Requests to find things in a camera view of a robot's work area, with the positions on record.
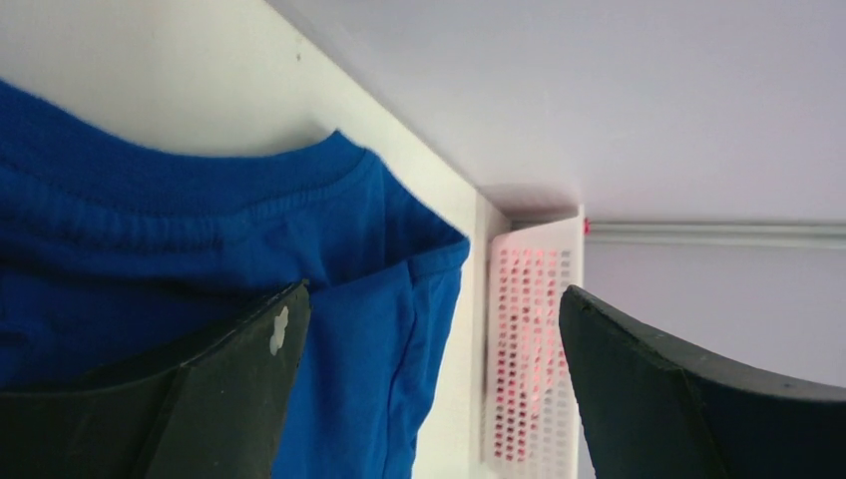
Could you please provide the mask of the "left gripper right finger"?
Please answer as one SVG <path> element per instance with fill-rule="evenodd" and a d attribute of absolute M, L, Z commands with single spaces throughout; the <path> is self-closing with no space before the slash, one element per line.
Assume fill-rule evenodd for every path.
<path fill-rule="evenodd" d="M 845 391 L 756 368 L 582 288 L 560 335 L 600 478 L 841 478 Z"/>

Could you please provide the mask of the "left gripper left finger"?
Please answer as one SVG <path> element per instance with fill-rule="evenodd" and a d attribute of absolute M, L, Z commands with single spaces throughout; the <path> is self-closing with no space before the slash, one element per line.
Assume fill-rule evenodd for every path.
<path fill-rule="evenodd" d="M 305 282 L 70 382 L 1 394 L 5 478 L 266 478 L 311 304 Z"/>

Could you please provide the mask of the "blue printed t-shirt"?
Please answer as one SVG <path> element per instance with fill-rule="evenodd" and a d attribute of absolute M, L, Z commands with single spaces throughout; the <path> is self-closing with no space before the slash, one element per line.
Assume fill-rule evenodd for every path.
<path fill-rule="evenodd" d="M 333 133 L 256 158 L 144 148 L 1 87 L 1 383 L 56 384 L 306 280 L 272 474 L 408 478 L 469 240 Z"/>

